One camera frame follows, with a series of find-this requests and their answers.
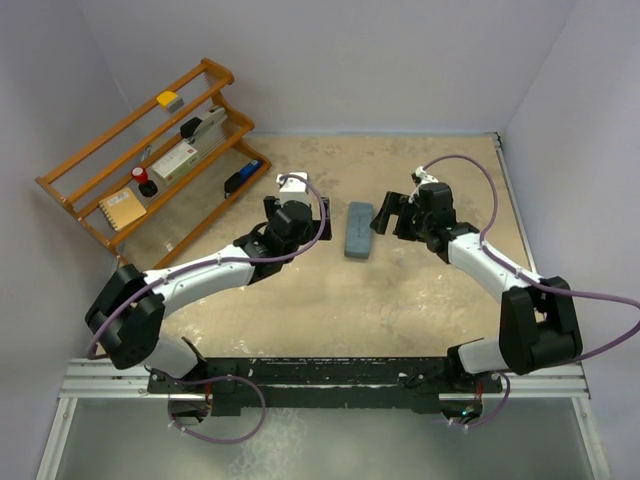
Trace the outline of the grey glasses case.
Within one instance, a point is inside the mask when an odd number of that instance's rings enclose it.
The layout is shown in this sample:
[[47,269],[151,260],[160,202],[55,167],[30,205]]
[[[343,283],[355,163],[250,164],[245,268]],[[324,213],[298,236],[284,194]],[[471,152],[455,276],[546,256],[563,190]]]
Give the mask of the grey glasses case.
[[347,212],[344,256],[367,260],[372,248],[370,224],[374,218],[374,208],[370,203],[351,202]]

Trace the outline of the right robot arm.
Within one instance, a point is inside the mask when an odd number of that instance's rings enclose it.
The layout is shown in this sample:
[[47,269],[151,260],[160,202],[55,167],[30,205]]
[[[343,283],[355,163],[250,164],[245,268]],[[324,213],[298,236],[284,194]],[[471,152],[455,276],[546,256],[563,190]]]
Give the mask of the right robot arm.
[[499,304],[496,338],[448,349],[441,376],[452,389],[467,391],[487,373],[524,375],[582,354],[582,336],[567,282],[520,268],[490,245],[473,224],[458,220],[447,184],[422,183],[410,195],[387,192],[371,229],[385,234],[392,217],[397,219],[393,230],[397,238],[425,244]]

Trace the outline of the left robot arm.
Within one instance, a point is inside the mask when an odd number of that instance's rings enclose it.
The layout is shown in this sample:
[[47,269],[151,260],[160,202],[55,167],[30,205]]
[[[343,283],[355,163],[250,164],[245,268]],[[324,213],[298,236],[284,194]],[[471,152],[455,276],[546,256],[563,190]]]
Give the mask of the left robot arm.
[[92,338],[87,357],[108,358],[119,370],[145,366],[184,392],[202,387],[205,358],[187,339],[162,334],[164,320],[213,294],[265,280],[315,243],[331,237],[330,201],[315,218],[308,202],[269,196],[266,220],[221,250],[159,270],[118,268],[85,315]]

